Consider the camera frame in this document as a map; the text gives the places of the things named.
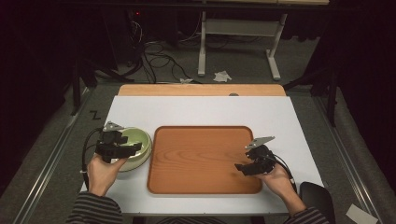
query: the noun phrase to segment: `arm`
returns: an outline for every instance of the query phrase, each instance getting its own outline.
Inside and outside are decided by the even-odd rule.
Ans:
[[[294,191],[290,183],[288,174],[279,164],[275,165],[274,170],[266,175],[256,175],[265,185],[283,201],[289,211],[290,219],[286,223],[304,223],[305,217],[318,215],[316,219],[318,223],[329,223],[316,208],[306,208],[303,201]]]
[[[121,159],[109,164],[102,161],[101,156],[93,155],[88,165],[89,189],[78,195],[66,223],[122,223],[119,205],[107,198],[106,193],[126,161]]]

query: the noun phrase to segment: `metal rail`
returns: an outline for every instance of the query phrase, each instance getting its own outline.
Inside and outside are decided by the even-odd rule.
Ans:
[[[46,186],[50,182],[50,178],[61,159],[62,155],[64,154],[64,143],[68,139],[71,130],[73,129],[78,115],[86,104],[88,98],[92,95],[91,91],[88,91],[88,88],[82,93],[82,106],[79,108],[79,111],[76,113],[75,116],[72,116],[66,127],[62,131],[58,142],[56,143],[54,149],[52,150],[51,154],[49,155],[49,159],[47,160],[46,164],[44,165],[40,175],[38,176],[37,180],[35,181],[34,186],[32,187],[29,195],[27,196],[20,212],[15,217],[13,223],[20,224],[20,223],[28,223],[29,218],[32,216],[33,212],[35,211],[35,207],[37,206],[38,201],[40,200]]]
[[[349,154],[347,152],[346,147],[344,146],[336,128],[334,128],[329,120],[327,119],[326,116],[326,108],[325,104],[319,97],[313,97],[315,105],[318,107],[318,109],[322,112],[320,113],[323,119],[326,122],[326,125],[329,128],[329,131],[332,135],[332,139],[334,140],[334,143],[337,145],[338,148],[338,155],[340,159],[342,160],[342,164],[344,166],[344,169],[346,171],[346,175],[349,178],[350,184],[355,191],[355,194],[361,204],[361,209],[364,210],[365,212],[369,213],[370,215],[378,218],[379,223],[384,223],[379,216],[375,205],[373,204],[372,198],[361,180],[360,175],[358,174],[358,171],[356,170],[355,165],[353,164],[352,160],[349,157]]]

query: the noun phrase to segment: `striped sleeve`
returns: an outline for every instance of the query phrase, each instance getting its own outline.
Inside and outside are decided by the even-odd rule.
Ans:
[[[294,217],[288,219],[285,224],[330,224],[323,214],[315,207],[310,207],[300,213],[297,213]]]
[[[122,223],[122,213],[112,199],[84,191],[76,198],[66,223]]]

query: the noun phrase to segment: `black chair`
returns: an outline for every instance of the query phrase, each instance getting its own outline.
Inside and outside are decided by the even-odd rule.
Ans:
[[[307,207],[316,207],[330,223],[335,223],[332,196],[325,188],[313,183],[303,182],[300,185],[300,198]]]

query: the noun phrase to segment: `wooden board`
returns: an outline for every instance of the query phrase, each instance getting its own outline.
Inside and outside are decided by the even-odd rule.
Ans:
[[[156,130],[148,172],[155,194],[253,194],[262,182],[234,164],[251,163],[244,126],[163,126]]]
[[[286,96],[278,84],[125,84],[119,95],[124,96]]]

